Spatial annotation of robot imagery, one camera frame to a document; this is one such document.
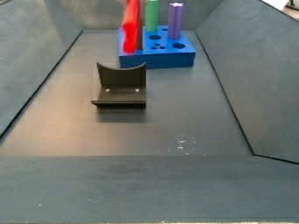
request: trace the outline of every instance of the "blue block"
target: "blue block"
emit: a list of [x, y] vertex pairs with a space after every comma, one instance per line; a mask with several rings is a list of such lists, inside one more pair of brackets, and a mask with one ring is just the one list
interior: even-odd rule
[[192, 67], [195, 49], [183, 31], [180, 39], [167, 38], [167, 25], [159, 25], [157, 31], [145, 31], [144, 50], [136, 50], [133, 54], [123, 51], [124, 34], [119, 34], [119, 62], [121, 68], [140, 66], [145, 62], [145, 68]]

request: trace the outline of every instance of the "gray wall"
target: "gray wall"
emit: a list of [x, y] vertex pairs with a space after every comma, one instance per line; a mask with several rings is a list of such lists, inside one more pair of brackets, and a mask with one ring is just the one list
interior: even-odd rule
[[52, 0], [0, 5], [0, 136], [80, 34]]
[[[55, 0], [87, 30], [116, 29], [121, 25], [124, 8], [117, 0]], [[184, 30], [195, 30], [221, 0], [160, 0], [159, 24], [167, 25], [168, 3], [185, 3]]]
[[253, 152], [298, 163], [298, 21], [257, 0], [224, 0], [196, 32]]

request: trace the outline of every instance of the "purple peg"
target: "purple peg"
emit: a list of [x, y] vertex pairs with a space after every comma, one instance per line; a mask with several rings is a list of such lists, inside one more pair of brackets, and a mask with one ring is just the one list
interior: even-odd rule
[[183, 3], [169, 3], [168, 38], [179, 39], [183, 22]]

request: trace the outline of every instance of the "hole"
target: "hole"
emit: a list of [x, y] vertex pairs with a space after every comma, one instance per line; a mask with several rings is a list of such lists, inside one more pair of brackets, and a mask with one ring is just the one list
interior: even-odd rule
[[179, 48], [179, 49], [183, 49], [185, 47], [185, 45], [184, 44], [180, 44], [180, 43], [175, 43], [172, 45], [172, 47]]
[[160, 39], [161, 37], [159, 35], [151, 35], [148, 38], [149, 39]]

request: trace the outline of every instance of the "gray floor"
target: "gray floor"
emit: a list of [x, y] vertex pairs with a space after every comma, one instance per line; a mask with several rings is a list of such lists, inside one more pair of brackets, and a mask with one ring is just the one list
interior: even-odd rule
[[3, 156], [247, 156], [193, 31], [195, 66], [147, 70], [145, 109], [103, 110], [96, 62], [117, 64], [117, 32], [85, 31], [0, 142]]
[[251, 156], [192, 31], [195, 66], [148, 70], [145, 110], [89, 103], [116, 35], [81, 34], [1, 139], [0, 223], [299, 221], [299, 166]]

